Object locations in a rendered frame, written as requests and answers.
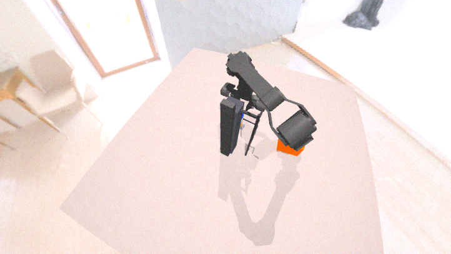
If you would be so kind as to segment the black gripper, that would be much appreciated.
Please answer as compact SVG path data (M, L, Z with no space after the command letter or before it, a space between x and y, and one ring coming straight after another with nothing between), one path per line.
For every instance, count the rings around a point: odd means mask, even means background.
M257 109L259 111L264 112L265 109L261 106L259 102L259 98L257 95L253 94L253 90L250 87L244 87L240 84L237 86L237 90L234 89L235 84L231 84L230 82L226 82L223 87L221 88L221 95L228 97L229 93L230 96L235 99L244 99L246 101L249 101L249 103L246 106L246 111L249 109ZM252 95L253 94L253 95Z

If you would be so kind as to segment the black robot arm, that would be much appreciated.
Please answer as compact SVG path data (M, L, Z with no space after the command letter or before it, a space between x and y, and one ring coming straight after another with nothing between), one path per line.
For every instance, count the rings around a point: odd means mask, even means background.
M289 145L297 152L314 140L312 134L317 130L316 121L304 105L286 99L276 86L270 85L255 69L251 63L252 59L246 52L230 53L227 57L227 74L236 76L240 85L250 87L255 92L261 106L267 111L271 130L283 145ZM296 104L300 110L274 129L270 112L285 100Z

